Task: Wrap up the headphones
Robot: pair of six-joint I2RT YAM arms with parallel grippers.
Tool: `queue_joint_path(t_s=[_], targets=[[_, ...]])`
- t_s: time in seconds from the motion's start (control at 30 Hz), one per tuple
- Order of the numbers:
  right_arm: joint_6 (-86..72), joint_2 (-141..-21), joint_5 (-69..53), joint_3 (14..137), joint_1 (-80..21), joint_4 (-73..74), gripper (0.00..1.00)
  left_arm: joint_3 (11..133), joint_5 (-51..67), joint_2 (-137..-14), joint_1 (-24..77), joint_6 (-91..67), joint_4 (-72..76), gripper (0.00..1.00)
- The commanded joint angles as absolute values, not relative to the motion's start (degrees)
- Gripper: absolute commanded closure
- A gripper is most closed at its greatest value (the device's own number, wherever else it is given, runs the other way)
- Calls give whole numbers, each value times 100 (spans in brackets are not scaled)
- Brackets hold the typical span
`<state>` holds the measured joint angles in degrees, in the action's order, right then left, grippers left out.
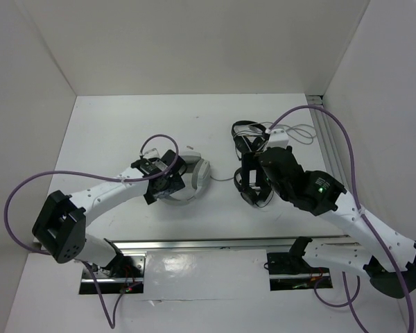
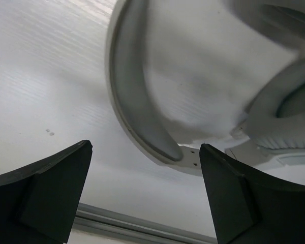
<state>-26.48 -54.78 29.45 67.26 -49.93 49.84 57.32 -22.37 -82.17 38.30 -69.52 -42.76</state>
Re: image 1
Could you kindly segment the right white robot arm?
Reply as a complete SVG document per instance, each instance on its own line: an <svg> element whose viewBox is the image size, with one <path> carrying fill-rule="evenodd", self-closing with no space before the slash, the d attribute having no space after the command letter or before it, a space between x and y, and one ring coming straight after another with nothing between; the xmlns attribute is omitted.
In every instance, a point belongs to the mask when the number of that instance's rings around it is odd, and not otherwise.
<svg viewBox="0 0 416 333"><path fill-rule="evenodd" d="M245 196L251 171L265 193L273 192L297 209L330 222L361 245L360 249L339 248L298 237L288 256L294 271L320 267L352 273L396 299L416 290L416 241L357 206L354 196L333 176L305 171L290 147L243 154L237 187Z"/></svg>

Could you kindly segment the white over-ear headphones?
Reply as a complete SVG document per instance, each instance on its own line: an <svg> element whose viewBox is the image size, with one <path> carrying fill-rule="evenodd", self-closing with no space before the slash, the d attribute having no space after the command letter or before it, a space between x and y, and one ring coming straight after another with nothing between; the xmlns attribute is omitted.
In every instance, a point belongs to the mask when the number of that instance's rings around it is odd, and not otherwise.
<svg viewBox="0 0 416 333"><path fill-rule="evenodd" d="M179 156L184 160L187 170L184 172L184 188L176 197L172 195L161 198L167 205L183 206L201 197L211 181L211 165L199 152L193 150L182 151Z"/></svg>

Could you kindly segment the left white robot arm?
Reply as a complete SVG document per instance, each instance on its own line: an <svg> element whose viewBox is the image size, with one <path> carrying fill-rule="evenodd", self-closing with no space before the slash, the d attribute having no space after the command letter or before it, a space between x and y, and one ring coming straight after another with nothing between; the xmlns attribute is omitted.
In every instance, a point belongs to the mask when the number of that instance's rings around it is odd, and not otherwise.
<svg viewBox="0 0 416 333"><path fill-rule="evenodd" d="M162 157L133 162L115 182L72 194L57 190L47 197L32 233L59 264L78 260L97 266L108 277L121 275L133 261L109 239L88 234L87 227L130 199L142 197L151 205L183 189L186 171L184 159L168 150Z"/></svg>

